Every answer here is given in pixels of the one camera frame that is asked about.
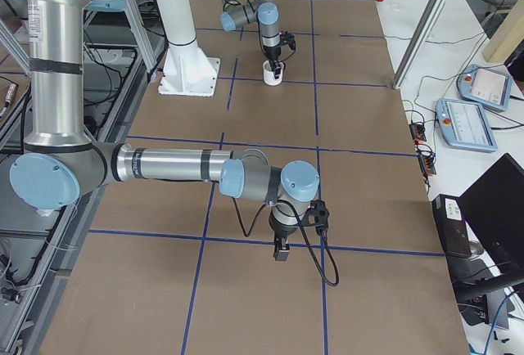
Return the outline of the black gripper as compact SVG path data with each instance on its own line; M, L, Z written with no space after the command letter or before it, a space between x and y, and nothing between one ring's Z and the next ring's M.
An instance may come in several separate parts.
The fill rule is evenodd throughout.
M280 79L282 72L285 70L285 63L279 60L281 56L281 47L279 45L274 47L264 47L264 54L266 58L271 61L271 72L274 79Z
M269 225L274 232L273 258L277 262L286 262L290 253L287 238L296 231L296 225L287 225L276 219L270 219Z

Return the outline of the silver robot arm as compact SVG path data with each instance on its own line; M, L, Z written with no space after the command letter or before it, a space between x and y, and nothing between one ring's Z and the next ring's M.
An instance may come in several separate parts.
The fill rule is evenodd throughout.
M252 23L259 27L259 39L270 71L270 82L282 79L284 64L279 60L284 33L279 29L278 6L272 0L222 0L220 21L224 31L241 29Z
M59 209L111 182L155 179L213 182L233 199L270 207L273 256L287 258L294 231L320 227L317 170L296 160L282 168L264 153L134 148L95 142L84 130L84 10L122 10L127 0L27 0L33 127L11 166L14 192L38 209Z

